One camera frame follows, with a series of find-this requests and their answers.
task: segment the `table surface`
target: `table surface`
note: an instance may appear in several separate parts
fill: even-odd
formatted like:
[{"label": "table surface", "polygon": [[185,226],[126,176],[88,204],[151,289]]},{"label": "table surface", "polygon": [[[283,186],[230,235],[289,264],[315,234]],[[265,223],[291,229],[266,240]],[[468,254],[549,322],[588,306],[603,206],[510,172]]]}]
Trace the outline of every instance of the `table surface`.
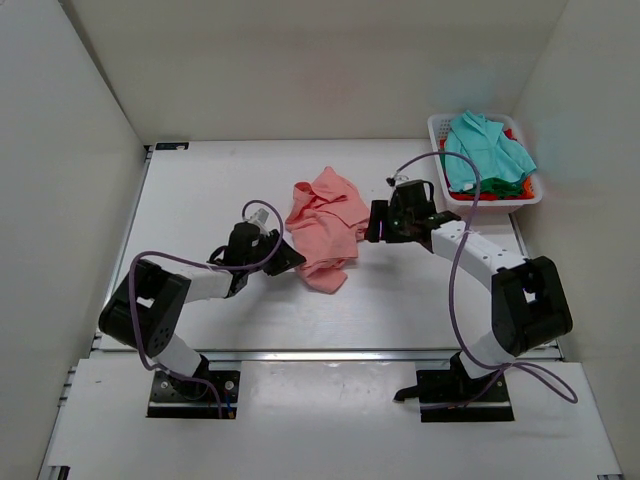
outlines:
[{"label": "table surface", "polygon": [[[325,166],[351,180],[365,203],[389,198],[385,178],[430,150],[428,140],[346,140],[191,142],[187,150],[155,151],[119,280],[142,250],[206,260],[226,243],[248,200],[266,200],[286,216],[293,185],[312,181]],[[433,159],[407,174],[433,181],[444,209]],[[473,226],[519,251],[507,215],[480,216]],[[310,290],[294,272],[256,274],[235,298],[186,305],[176,331],[199,350],[456,348],[447,309],[450,266],[415,244],[362,242],[334,295]],[[458,275],[456,305],[468,342],[489,329],[490,296],[466,272]],[[108,336],[100,348],[126,349]]]},{"label": "table surface", "polygon": [[546,362],[570,405],[507,373],[514,422],[422,424],[391,402],[412,362],[244,362],[233,421],[145,417],[151,374],[133,353],[83,360],[47,465],[85,479],[596,479],[620,472],[579,364]]}]

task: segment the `pile of clothes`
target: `pile of clothes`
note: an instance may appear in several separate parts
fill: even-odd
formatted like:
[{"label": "pile of clothes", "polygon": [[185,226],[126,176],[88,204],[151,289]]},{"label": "pile of clothes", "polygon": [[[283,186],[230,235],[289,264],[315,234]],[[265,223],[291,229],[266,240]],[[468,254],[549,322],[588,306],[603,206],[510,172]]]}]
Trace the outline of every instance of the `pile of clothes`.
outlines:
[{"label": "pile of clothes", "polygon": [[[466,111],[451,120],[451,131],[440,149],[469,157],[481,176],[480,200],[529,199],[534,197],[531,174],[536,166],[526,149],[504,124],[487,120],[484,115]],[[440,155],[451,197],[471,200],[476,179],[462,159]]]}]

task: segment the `cable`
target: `cable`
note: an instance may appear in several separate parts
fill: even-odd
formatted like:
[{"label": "cable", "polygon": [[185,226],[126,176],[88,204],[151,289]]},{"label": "cable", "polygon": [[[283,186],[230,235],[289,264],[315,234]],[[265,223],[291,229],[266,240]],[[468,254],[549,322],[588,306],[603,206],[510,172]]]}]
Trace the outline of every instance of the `cable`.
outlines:
[{"label": "cable", "polygon": [[[435,155],[451,155],[453,157],[457,157],[457,158],[460,158],[460,159],[464,160],[471,167],[471,169],[473,170],[473,174],[476,177],[476,190],[475,190],[475,194],[473,196],[473,203],[471,205],[471,209],[469,210],[469,214],[467,215],[467,218],[466,218],[465,223],[464,223],[464,232],[462,234],[462,239],[460,240],[460,244],[458,245],[458,248],[456,249],[456,253],[455,253],[454,257],[453,257],[453,262],[451,264],[451,274],[449,276],[449,315],[451,317],[451,326],[453,327],[453,333],[455,334],[456,340],[457,340],[458,344],[460,345],[460,348],[462,349],[462,351],[469,357],[469,359],[473,363],[475,363],[479,367],[484,368],[486,370],[497,370],[497,372],[493,375],[493,377],[487,383],[487,385],[484,387],[484,389],[478,395],[473,397],[471,400],[468,400],[466,402],[459,402],[459,403],[431,405],[431,406],[428,406],[428,407],[424,407],[424,409],[425,410],[437,410],[437,409],[443,409],[443,408],[454,408],[454,407],[458,407],[458,406],[468,405],[469,403],[477,400],[482,395],[484,395],[489,390],[489,388],[491,388],[493,386],[493,384],[498,381],[498,379],[500,378],[500,375],[502,375],[506,370],[508,370],[511,367],[518,368],[518,369],[522,370],[523,372],[527,372],[529,375],[531,375],[532,377],[534,377],[535,379],[537,379],[538,381],[543,383],[553,393],[555,393],[556,395],[558,395],[562,399],[566,400],[567,402],[572,403],[572,404],[578,403],[578,395],[571,388],[571,386],[567,382],[565,382],[562,378],[560,378],[557,374],[555,374],[552,371],[550,371],[549,369],[541,367],[540,365],[537,365],[537,364],[531,363],[531,362],[512,362],[512,363],[503,363],[501,365],[486,365],[483,362],[481,362],[480,360],[478,360],[476,357],[473,356],[473,354],[469,350],[469,347],[464,342],[464,339],[462,338],[462,334],[460,333],[460,326],[458,325],[458,318],[456,317],[456,311],[455,311],[455,281],[456,281],[456,272],[458,271],[458,265],[460,264],[460,257],[462,256],[462,252],[464,251],[464,246],[467,243],[467,238],[469,236],[469,232],[470,232],[470,228],[471,228],[471,222],[473,221],[473,218],[474,218],[474,216],[476,214],[476,211],[478,209],[478,202],[480,200],[480,192],[481,192],[480,182],[481,182],[482,178],[480,176],[480,172],[478,171],[478,168],[476,167],[476,165],[473,163],[473,161],[470,158],[468,158],[468,157],[466,157],[466,156],[464,156],[464,155],[462,155],[460,153],[456,153],[456,152],[440,152],[440,151],[423,153],[422,155],[418,155],[417,157],[409,160],[407,163],[405,163],[400,168],[398,168],[396,170],[395,175],[398,175],[402,170],[407,168],[409,165],[414,164],[418,160],[422,160],[423,158],[427,158],[427,157],[431,157],[431,156],[435,156]],[[567,392],[569,392],[570,396],[565,394],[564,392],[562,392],[555,385],[552,385],[546,378],[544,378],[542,375],[540,375],[540,373],[534,372],[532,369],[541,370],[546,375],[548,375],[548,376],[552,377],[553,379],[555,379],[558,383],[560,383],[566,389]]]},{"label": "cable", "polygon": [[175,255],[170,255],[168,253],[163,253],[163,252],[158,252],[155,250],[147,250],[144,252],[140,252],[138,255],[136,255],[133,260],[131,261],[131,266],[129,267],[129,282],[128,282],[128,287],[129,287],[129,310],[131,312],[131,322],[133,324],[133,335],[136,339],[136,348],[138,350],[138,355],[140,356],[140,361],[142,362],[142,365],[144,366],[144,368],[146,368],[149,371],[153,371],[153,370],[163,370],[164,372],[166,372],[168,375],[171,375],[172,377],[184,381],[184,382],[194,382],[194,383],[200,383],[202,385],[205,385],[206,387],[208,387],[212,392],[213,395],[216,398],[216,402],[218,404],[218,416],[219,418],[222,418],[222,402],[220,401],[220,395],[218,395],[218,391],[216,390],[216,387],[208,380],[202,379],[202,378],[195,378],[195,377],[189,377],[186,375],[182,375],[178,372],[174,372],[172,370],[170,370],[169,368],[165,367],[163,364],[161,363],[154,363],[151,364],[149,363],[149,361],[147,360],[147,355],[144,351],[144,345],[142,344],[142,331],[140,329],[140,318],[138,317],[138,309],[136,308],[137,305],[137,295],[136,295],[136,281],[135,281],[135,275],[136,275],[136,265],[138,264],[138,262],[140,260],[142,260],[143,258],[146,257],[160,257],[160,258],[166,258],[168,260],[173,260],[174,262],[178,262],[178,263],[182,263],[184,265],[189,265],[192,267],[196,267],[196,268],[203,268],[203,269],[207,269],[207,270],[212,270],[212,271],[217,271],[217,270],[226,270],[229,272],[237,272],[237,271],[242,271],[242,270],[253,270],[254,268],[259,268],[262,265],[266,264],[269,260],[271,260],[271,258],[273,258],[273,256],[276,254],[276,252],[278,251],[278,249],[280,248],[280,245],[282,244],[282,236],[284,234],[284,222],[282,221],[282,217],[280,216],[280,213],[278,213],[278,211],[275,209],[275,207],[273,207],[271,204],[262,201],[262,200],[251,200],[249,202],[247,202],[244,207],[242,207],[242,216],[244,217],[245,212],[247,211],[247,208],[251,205],[254,204],[260,204],[260,205],[264,205],[265,207],[267,207],[269,210],[271,210],[273,212],[273,214],[275,215],[276,219],[278,220],[278,226],[280,227],[280,236],[278,238],[278,240],[276,241],[276,244],[273,247],[273,250],[271,250],[271,252],[269,252],[269,254],[264,257],[262,260],[260,260],[259,262],[253,263],[251,265],[240,265],[240,266],[221,266],[221,265],[211,265],[209,263],[199,263],[199,262],[194,262],[192,260],[187,260],[186,258],[181,258],[181,257],[177,257]]}]

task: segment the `white plastic basket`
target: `white plastic basket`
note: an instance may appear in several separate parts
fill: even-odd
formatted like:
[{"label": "white plastic basket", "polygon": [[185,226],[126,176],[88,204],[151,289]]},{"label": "white plastic basket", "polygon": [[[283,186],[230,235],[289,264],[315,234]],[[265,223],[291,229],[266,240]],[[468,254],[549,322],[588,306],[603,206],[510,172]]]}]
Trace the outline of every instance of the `white plastic basket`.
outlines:
[{"label": "white plastic basket", "polygon": [[[434,152],[440,149],[440,139],[447,138],[447,135],[449,135],[449,131],[451,130],[451,120],[456,118],[458,115],[460,114],[441,113],[437,115],[431,115],[429,117],[429,137],[431,138],[431,147],[433,148]],[[522,132],[511,117],[493,113],[487,113],[485,117],[487,117],[488,120],[503,123],[505,129],[510,128],[513,131],[513,135],[518,140],[518,142],[520,142],[522,146],[527,148],[526,144],[524,143],[524,136],[522,135]],[[451,197],[451,192],[449,192],[449,189],[447,188],[447,180],[445,178],[444,169],[442,168],[442,163],[440,162],[439,157],[436,157],[436,167],[438,169],[438,177],[440,177],[440,185],[442,186],[442,194],[444,195],[447,209],[458,214],[464,214],[468,212],[471,208],[471,200],[456,200],[455,198]],[[478,213],[511,213],[515,212],[523,205],[532,205],[534,203],[538,203],[540,200],[542,200],[543,192],[540,178],[535,173],[531,177],[531,189],[533,191],[533,198],[529,198],[526,200],[481,200],[480,202],[478,202],[477,211]]]}]

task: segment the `gray wall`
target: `gray wall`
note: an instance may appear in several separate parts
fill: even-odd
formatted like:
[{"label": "gray wall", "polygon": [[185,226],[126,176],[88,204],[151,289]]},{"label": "gray wall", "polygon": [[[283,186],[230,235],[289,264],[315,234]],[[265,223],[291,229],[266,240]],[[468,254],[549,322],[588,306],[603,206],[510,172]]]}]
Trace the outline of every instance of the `gray wall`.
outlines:
[{"label": "gray wall", "polygon": [[509,112],[566,0],[66,0],[142,140],[421,138]]},{"label": "gray wall", "polygon": [[0,1],[0,478],[37,476],[144,151],[55,0]]},{"label": "gray wall", "polygon": [[570,0],[515,118],[546,178],[518,216],[558,264],[584,362],[623,471],[640,478],[640,3]]}]

